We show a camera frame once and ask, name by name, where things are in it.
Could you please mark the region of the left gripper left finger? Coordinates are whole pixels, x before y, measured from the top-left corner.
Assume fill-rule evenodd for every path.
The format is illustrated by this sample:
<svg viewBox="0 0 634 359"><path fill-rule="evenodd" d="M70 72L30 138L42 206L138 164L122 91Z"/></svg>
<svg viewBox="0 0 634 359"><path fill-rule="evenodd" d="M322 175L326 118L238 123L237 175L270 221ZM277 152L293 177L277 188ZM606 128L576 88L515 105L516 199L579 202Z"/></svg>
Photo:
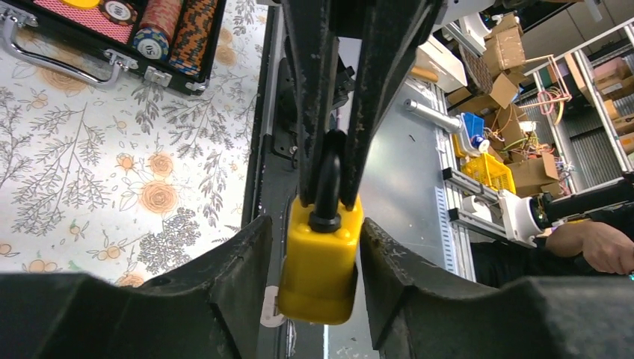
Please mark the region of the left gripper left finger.
<svg viewBox="0 0 634 359"><path fill-rule="evenodd" d="M3 274L3 358L254 358L272 221L137 288L88 274Z"/></svg>

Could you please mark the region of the person hand in background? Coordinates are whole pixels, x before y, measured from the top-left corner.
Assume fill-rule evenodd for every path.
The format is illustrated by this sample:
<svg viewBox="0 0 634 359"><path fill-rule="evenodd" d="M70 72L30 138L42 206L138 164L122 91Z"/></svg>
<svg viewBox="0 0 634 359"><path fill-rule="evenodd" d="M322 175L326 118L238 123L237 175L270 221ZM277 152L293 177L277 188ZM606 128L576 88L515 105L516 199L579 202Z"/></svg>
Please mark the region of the person hand in background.
<svg viewBox="0 0 634 359"><path fill-rule="evenodd" d="M625 233L602 222L563 224L547 237L545 248L557 257L581 254L598 272L633 272L633 241Z"/></svg>

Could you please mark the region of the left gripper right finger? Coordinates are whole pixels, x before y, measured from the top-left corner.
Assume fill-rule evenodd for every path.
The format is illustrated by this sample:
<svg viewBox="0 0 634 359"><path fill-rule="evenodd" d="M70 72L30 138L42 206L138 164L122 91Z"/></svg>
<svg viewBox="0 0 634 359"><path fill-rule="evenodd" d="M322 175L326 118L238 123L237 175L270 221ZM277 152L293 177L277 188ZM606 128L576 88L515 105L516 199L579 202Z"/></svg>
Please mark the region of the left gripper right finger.
<svg viewBox="0 0 634 359"><path fill-rule="evenodd" d="M372 346L382 358L631 358L633 282L466 280L363 222L360 258Z"/></svg>

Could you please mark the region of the yellow padlock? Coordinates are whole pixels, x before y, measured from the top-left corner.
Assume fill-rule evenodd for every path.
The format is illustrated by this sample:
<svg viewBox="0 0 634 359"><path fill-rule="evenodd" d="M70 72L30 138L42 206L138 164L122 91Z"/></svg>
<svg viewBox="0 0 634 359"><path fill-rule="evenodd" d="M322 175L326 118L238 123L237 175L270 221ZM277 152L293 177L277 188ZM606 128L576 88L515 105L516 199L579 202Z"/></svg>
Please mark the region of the yellow padlock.
<svg viewBox="0 0 634 359"><path fill-rule="evenodd" d="M364 214L360 197L352 207L340 200L346 134L332 129L324 139L314 202L290 206L278 307L291 319L341 325L354 306Z"/></svg>

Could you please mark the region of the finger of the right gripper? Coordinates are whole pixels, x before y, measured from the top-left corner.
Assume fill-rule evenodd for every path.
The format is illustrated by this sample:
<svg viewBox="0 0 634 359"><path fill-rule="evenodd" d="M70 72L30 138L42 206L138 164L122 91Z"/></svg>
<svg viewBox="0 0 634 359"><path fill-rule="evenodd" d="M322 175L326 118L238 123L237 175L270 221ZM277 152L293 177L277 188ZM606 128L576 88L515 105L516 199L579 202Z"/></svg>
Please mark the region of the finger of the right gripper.
<svg viewBox="0 0 634 359"><path fill-rule="evenodd" d="M298 114L298 194L306 207L316 201L325 127L333 104L338 58L334 2L282 1L281 5Z"/></svg>
<svg viewBox="0 0 634 359"><path fill-rule="evenodd" d="M370 1L342 163L342 204L356 200L372 137L441 12L440 1Z"/></svg>

